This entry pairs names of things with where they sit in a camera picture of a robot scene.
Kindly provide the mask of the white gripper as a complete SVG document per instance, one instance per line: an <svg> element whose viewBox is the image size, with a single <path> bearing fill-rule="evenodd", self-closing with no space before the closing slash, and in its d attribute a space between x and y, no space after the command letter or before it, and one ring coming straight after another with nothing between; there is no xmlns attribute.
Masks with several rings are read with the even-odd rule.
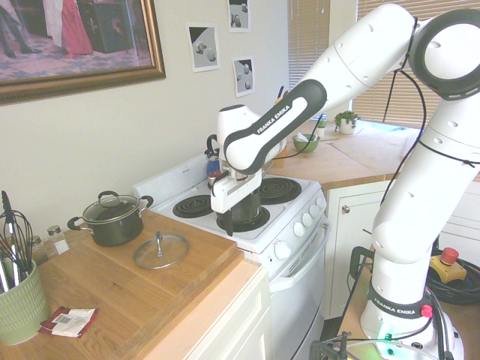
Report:
<svg viewBox="0 0 480 360"><path fill-rule="evenodd" d="M217 212L217 225L228 236L233 235L233 213L231 208L253 193L262 182L262 170L238 180L227 172L218 176L211 189L211 209Z"/></svg>

